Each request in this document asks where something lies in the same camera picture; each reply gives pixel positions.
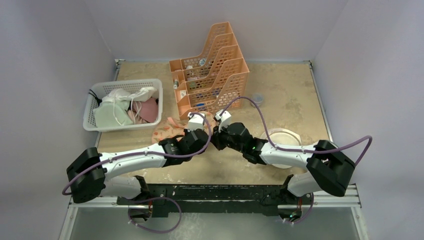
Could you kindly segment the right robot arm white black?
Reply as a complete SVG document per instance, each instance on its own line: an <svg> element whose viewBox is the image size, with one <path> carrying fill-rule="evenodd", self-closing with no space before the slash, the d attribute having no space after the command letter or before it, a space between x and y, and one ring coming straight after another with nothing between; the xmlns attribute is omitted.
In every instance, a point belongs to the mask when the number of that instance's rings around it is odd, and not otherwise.
<svg viewBox="0 0 424 240"><path fill-rule="evenodd" d="M211 138L217 150L233 149L251 164L285 165L305 169L303 174L286 178L280 196L288 204L305 194L325 191L343 197L356 168L355 163L328 140L283 151L283 145L252 136L241 123L215 126Z"/></svg>

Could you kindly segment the floral mesh laundry bag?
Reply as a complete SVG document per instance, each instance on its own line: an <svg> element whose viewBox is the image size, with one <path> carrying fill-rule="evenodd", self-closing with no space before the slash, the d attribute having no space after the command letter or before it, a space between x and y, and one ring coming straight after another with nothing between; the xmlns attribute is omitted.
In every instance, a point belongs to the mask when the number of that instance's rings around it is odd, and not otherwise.
<svg viewBox="0 0 424 240"><path fill-rule="evenodd" d="M204 125L203 130L209 135L210 131L217 125L214 120L212 113L207 111L200 111L199 113L204 114ZM153 131L151 142L158 144L160 141L170 138L180 138L184 136L184 130L187 130L187 124L189 119L177 120L172 117L168 117L166 121L159 123Z"/></svg>

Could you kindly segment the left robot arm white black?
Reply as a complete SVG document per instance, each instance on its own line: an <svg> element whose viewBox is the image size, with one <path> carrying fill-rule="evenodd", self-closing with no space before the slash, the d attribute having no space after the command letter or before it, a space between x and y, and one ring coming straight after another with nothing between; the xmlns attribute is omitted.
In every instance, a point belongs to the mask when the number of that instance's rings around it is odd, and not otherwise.
<svg viewBox="0 0 424 240"><path fill-rule="evenodd" d="M119 176L142 169L181 165L202 154L210 140L210 134L196 129L135 150L100 153L96 147L89 147L67 167L69 182L62 193L81 204L117 186L127 189L122 197L142 205L148 201L149 191L142 186L141 177L119 181Z"/></svg>

